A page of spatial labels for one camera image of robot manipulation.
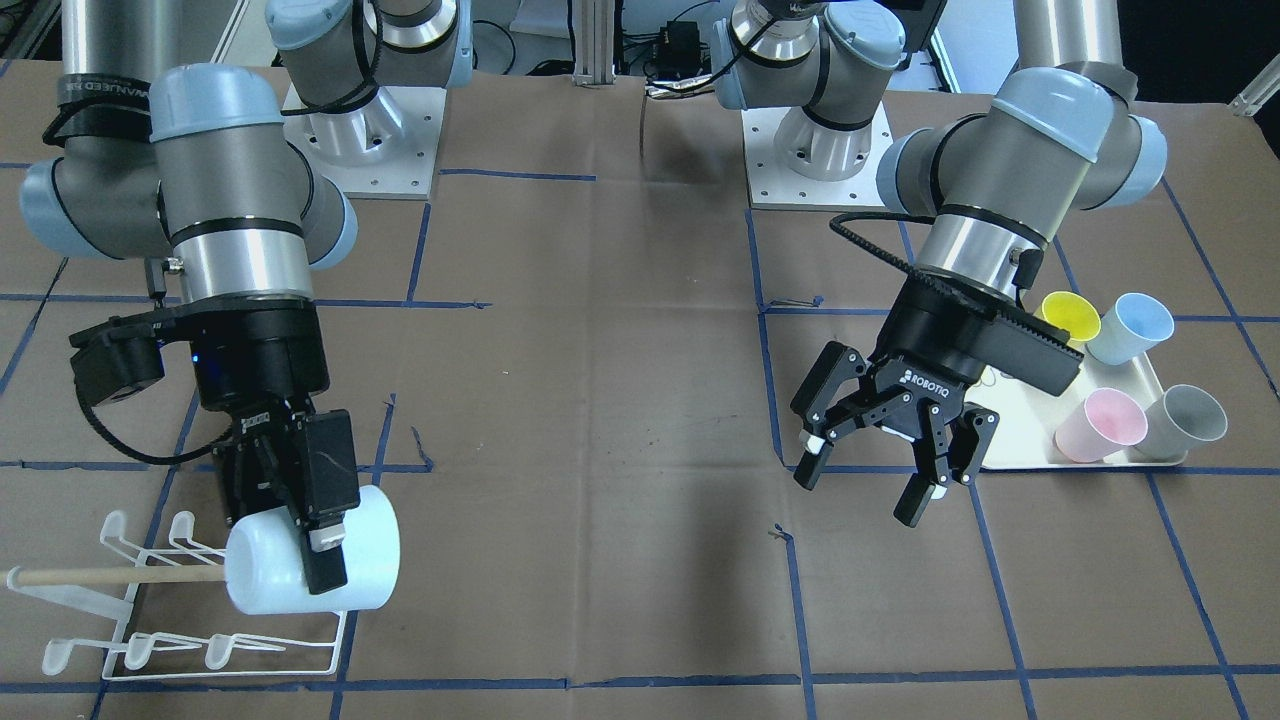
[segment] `cardboard surface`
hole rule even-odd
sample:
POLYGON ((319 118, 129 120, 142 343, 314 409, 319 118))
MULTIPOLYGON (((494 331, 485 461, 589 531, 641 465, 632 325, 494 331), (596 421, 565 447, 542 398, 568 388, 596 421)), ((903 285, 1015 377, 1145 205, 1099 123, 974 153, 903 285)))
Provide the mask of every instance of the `cardboard surface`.
MULTIPOLYGON (((54 155, 38 135, 58 74, 0 77, 0 544, 10 565, 83 564, 72 537, 92 550, 118 506, 164 523, 191 509, 219 544, 207 461, 104 470, 124 459, 70 396, 67 336, 146 310, 122 301, 143 293, 137 264, 72 261, 22 343, 58 259, 15 193, 22 165, 54 155)), ((266 74, 283 94, 287 76, 266 74)), ((988 102, 886 97, 895 136, 988 102)), ((748 213, 740 119, 713 97, 477 76, 451 94, 435 200, 357 201, 352 256, 315 278, 332 375, 316 405, 351 411, 361 480, 397 510, 396 594, 351 618, 332 678, 113 685, 99 717, 1220 717, 1231 688, 1266 716, 1280 163, 1224 108, 1140 111, 1169 136, 1171 192, 1071 215, 1066 264, 1051 252, 1027 302, 1073 283, 1102 309, 1161 297, 1179 325, 1152 363, 1219 397, 1231 430, 1153 480, 988 474, 911 530, 891 516, 911 462, 900 438, 842 441, 813 493, 786 469, 800 379, 827 340, 872 350, 901 275, 827 231, 828 213, 748 213), (279 692, 247 692, 262 684, 279 692)), ((900 255, 927 236, 856 229, 900 255)), ((189 361, 165 352, 164 383, 102 410, 156 452, 225 427, 200 411, 183 436, 189 361)), ((42 693, 38 660, 52 634, 93 628, 0 603, 0 715, 91 714, 99 656, 73 656, 65 694, 42 693)), ((221 591, 177 587, 148 591, 138 621, 324 634, 333 618, 251 620, 221 591)))

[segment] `paper cup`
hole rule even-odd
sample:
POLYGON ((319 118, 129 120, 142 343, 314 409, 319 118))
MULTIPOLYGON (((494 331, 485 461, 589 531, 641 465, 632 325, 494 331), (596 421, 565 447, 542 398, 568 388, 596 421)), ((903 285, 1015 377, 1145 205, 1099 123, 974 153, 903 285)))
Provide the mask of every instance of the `paper cup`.
POLYGON ((338 612, 381 607, 399 574, 399 528, 383 491, 360 488, 360 506, 343 516, 347 584, 307 592, 301 536, 285 507, 241 518, 227 541, 227 594, 246 615, 338 612))
POLYGON ((1147 409, 1147 437, 1138 451, 1170 460, 1226 434, 1226 411, 1196 386, 1174 386, 1147 409))
POLYGON ((1140 292, 1121 295, 1102 316, 1098 337, 1085 347, 1098 363, 1121 365, 1174 334, 1174 316, 1158 300, 1140 292))
POLYGON ((1036 309, 1036 316, 1070 333, 1071 338, 1066 343, 1076 350, 1098 337, 1098 331, 1102 329, 1102 319, 1093 304, 1074 292, 1046 295, 1036 309))
POLYGON ((1100 387, 1057 427, 1053 443, 1074 462, 1097 462, 1146 434, 1142 406, 1119 389, 1100 387))

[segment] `wooden dowel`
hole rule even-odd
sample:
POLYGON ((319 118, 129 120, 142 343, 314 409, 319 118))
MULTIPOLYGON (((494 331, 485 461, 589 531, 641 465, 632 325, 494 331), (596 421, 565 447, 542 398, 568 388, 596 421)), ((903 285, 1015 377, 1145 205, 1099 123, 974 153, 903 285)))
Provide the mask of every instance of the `wooden dowel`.
POLYGON ((131 583, 211 583, 227 579, 221 565, 147 565, 142 568, 70 568, 27 570, 13 578, 14 587, 127 585, 131 583))

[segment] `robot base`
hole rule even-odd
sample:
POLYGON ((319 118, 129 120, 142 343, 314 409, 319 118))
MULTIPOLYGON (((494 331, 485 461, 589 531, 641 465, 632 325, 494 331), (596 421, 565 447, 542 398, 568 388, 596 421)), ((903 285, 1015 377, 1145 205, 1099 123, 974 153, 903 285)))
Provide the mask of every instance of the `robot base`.
MULTIPOLYGON (((306 155, 316 174, 325 176, 347 197, 379 200, 430 200, 435 177, 435 154, 444 122, 445 91, 440 87, 385 87, 404 118, 408 142, 396 155, 367 165, 335 165, 311 145, 305 118, 284 119, 284 138, 306 155)), ((285 108, 301 108, 289 87, 285 108)))
POLYGON ((872 120, 872 149, 863 169, 846 181, 824 182, 806 178, 782 161, 773 149, 773 136, 788 108, 760 108, 742 111, 742 138, 746 149, 746 179, 751 208, 762 210, 831 210, 883 208, 876 190, 876 168, 893 143, 884 106, 872 120))

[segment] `robotiq logo text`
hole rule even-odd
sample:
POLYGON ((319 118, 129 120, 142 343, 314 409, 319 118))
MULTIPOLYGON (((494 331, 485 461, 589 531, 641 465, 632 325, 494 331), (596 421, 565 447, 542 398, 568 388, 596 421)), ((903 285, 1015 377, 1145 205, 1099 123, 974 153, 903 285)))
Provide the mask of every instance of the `robotiq logo text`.
POLYGON ((929 378, 925 378, 924 375, 918 375, 918 374, 913 373, 911 370, 906 370, 905 373, 902 373, 902 377, 899 378, 897 382, 904 383, 904 384, 920 386, 924 389, 927 389, 927 391, 937 395, 938 397, 943 397, 943 398, 951 395, 951 391, 947 389, 946 387, 943 387, 943 386, 941 386, 941 384, 931 380, 929 378))

